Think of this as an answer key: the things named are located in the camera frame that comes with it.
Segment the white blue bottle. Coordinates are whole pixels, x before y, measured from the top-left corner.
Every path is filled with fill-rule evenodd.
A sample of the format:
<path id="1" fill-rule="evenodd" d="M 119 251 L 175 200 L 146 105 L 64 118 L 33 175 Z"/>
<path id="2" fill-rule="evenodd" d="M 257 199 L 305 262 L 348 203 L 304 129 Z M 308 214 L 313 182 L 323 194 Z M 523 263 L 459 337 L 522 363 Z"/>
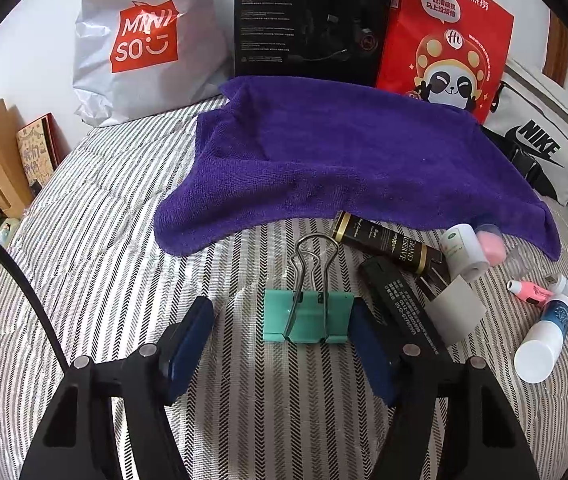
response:
<path id="1" fill-rule="evenodd" d="M 560 357 L 568 335 L 568 297 L 558 294 L 543 307 L 537 323 L 531 326 L 514 356 L 518 377 L 528 384 L 548 378 Z"/>

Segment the white charger plug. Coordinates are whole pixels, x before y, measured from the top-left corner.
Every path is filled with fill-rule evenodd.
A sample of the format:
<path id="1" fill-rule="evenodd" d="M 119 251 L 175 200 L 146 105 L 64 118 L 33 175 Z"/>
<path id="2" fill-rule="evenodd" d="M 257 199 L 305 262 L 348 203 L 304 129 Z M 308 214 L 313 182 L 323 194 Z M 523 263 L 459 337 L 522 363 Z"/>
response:
<path id="1" fill-rule="evenodd" d="M 446 347 L 473 333 L 486 315 L 482 300 L 462 276 L 457 276 L 439 294 L 425 278 L 418 279 L 418 286 L 427 298 L 424 310 Z"/>

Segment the pink small tube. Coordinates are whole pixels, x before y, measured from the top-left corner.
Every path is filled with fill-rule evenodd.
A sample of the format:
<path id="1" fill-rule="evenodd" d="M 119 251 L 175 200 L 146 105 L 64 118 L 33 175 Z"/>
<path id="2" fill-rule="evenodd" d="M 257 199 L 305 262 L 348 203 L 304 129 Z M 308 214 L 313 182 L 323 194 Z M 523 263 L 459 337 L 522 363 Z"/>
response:
<path id="1" fill-rule="evenodd" d="M 553 292 L 533 282 L 509 280 L 506 288 L 519 300 L 537 307 L 543 307 L 553 297 Z"/>

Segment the black rectangular battery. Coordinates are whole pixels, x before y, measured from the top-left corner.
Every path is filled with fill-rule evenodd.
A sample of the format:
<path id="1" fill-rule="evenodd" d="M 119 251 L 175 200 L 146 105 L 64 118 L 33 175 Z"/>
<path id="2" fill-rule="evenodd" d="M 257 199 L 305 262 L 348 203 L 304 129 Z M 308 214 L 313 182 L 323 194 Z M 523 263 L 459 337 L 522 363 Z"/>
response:
<path id="1" fill-rule="evenodd" d="M 402 344 L 416 344 L 426 356 L 452 361 L 418 296 L 394 264 L 385 257 L 372 257 L 358 266 L 358 273 L 388 330 Z"/>

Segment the black gold cosmetic tube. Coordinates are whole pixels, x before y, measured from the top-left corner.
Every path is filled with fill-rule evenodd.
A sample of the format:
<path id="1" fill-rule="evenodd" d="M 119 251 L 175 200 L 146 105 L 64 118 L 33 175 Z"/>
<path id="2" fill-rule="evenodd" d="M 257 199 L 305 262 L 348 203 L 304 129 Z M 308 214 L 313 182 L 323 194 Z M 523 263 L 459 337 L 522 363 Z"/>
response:
<path id="1" fill-rule="evenodd" d="M 439 249 L 351 212 L 341 210 L 336 214 L 332 237 L 368 255 L 387 257 L 401 270 L 416 276 L 435 272 L 436 278 L 451 281 L 446 258 Z"/>

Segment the white tape roll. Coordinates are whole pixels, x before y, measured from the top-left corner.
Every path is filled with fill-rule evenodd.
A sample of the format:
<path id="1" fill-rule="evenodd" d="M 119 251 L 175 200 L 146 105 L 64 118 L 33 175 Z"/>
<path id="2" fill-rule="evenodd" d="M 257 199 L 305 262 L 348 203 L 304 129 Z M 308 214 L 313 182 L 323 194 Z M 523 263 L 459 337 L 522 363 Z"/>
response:
<path id="1" fill-rule="evenodd" d="M 473 228 L 460 223 L 439 237 L 440 251 L 446 258 L 450 278 L 460 276 L 467 283 L 476 281 L 489 269 L 489 262 Z"/>

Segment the pink earbud case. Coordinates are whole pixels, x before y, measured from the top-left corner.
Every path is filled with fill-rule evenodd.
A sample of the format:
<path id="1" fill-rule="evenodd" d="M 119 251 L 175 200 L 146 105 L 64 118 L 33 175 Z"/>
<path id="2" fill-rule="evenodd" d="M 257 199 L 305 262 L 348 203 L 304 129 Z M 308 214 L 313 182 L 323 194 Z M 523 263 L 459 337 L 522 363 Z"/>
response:
<path id="1" fill-rule="evenodd" d="M 506 248 L 501 230 L 492 223 L 476 226 L 475 233 L 490 266 L 500 266 L 506 259 Z"/>

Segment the teal binder clip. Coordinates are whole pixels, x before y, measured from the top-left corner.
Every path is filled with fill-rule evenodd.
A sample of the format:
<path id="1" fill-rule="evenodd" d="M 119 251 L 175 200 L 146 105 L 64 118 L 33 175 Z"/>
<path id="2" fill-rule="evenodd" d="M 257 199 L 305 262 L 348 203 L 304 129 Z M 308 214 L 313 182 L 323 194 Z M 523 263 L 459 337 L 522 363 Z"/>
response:
<path id="1" fill-rule="evenodd" d="M 310 240 L 324 240 L 333 248 L 325 262 L 305 250 L 304 245 Z M 338 252 L 338 241 L 326 234 L 311 233 L 296 242 L 288 260 L 294 271 L 294 287 L 267 289 L 263 295 L 264 342 L 344 344 L 348 340 L 354 295 L 328 289 L 328 271 Z"/>

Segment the striped bed cover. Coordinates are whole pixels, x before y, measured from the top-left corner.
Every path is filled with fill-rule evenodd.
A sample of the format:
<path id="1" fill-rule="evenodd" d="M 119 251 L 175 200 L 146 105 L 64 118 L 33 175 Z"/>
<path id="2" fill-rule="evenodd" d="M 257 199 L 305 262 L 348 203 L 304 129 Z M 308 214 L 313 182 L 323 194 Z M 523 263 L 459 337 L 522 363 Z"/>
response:
<path id="1" fill-rule="evenodd" d="M 287 260 L 326 219 L 273 222 L 185 258 L 155 242 L 159 203 L 193 162 L 198 106 L 90 131 L 24 213 L 10 253 L 34 286 L 66 356 L 124 358 L 179 321 L 197 296 L 216 322 L 188 392 L 168 417 L 195 479 L 365 479 L 391 410 L 374 396 L 349 344 L 267 344 L 261 298 L 293 283 Z M 568 210 L 553 206 L 562 255 L 524 240 L 531 281 L 568 279 Z M 538 310 L 505 287 L 498 266 L 473 285 L 482 322 L 451 349 L 482 356 L 510 400 L 545 479 L 568 469 L 568 335 L 552 374 L 529 385 L 513 356 Z"/>

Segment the white Nike waist bag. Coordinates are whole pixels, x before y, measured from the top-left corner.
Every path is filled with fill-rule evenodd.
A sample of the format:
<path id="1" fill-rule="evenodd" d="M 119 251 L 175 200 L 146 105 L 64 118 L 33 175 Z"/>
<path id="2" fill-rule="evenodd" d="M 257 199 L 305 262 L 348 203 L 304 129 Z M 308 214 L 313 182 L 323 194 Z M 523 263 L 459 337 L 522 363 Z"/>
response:
<path id="1" fill-rule="evenodd" d="M 484 127 L 534 190 L 568 204 L 566 90 L 509 58 Z"/>

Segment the purple towel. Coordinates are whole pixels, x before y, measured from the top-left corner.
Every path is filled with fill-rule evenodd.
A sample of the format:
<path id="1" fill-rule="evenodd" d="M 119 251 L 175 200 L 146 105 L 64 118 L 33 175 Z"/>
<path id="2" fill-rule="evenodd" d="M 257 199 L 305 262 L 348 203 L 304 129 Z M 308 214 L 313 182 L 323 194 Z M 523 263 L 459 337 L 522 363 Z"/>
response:
<path id="1" fill-rule="evenodd" d="M 549 207 L 465 110 L 296 77 L 237 77 L 221 91 L 222 107 L 198 116 L 190 172 L 155 212 L 170 255 L 341 210 L 421 231 L 485 217 L 561 255 Z"/>

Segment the red panda paper bag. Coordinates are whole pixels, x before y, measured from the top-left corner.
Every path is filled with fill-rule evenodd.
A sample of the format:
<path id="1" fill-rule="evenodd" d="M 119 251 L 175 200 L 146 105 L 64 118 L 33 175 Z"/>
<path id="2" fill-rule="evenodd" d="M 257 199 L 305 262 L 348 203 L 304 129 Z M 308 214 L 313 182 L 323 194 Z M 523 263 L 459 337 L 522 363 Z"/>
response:
<path id="1" fill-rule="evenodd" d="M 514 16 L 493 0 L 391 0 L 376 86 L 459 107 L 484 122 Z"/>

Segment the white Miniso plastic bag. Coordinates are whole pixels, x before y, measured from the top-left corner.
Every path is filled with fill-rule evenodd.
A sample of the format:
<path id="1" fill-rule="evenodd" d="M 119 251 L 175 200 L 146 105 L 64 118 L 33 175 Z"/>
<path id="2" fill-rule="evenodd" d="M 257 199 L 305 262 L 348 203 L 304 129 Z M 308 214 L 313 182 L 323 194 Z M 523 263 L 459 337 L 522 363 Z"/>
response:
<path id="1" fill-rule="evenodd" d="M 230 71 L 212 0 L 81 0 L 72 88 L 89 126 L 210 98 Z"/>

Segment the black Hecate product box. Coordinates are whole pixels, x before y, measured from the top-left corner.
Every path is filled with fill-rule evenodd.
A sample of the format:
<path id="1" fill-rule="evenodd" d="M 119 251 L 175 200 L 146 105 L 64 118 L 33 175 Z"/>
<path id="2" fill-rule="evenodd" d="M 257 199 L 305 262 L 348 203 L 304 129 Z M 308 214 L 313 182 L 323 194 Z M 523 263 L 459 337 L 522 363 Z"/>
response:
<path id="1" fill-rule="evenodd" d="M 373 87 L 390 0 L 234 0 L 237 76 L 294 76 Z"/>

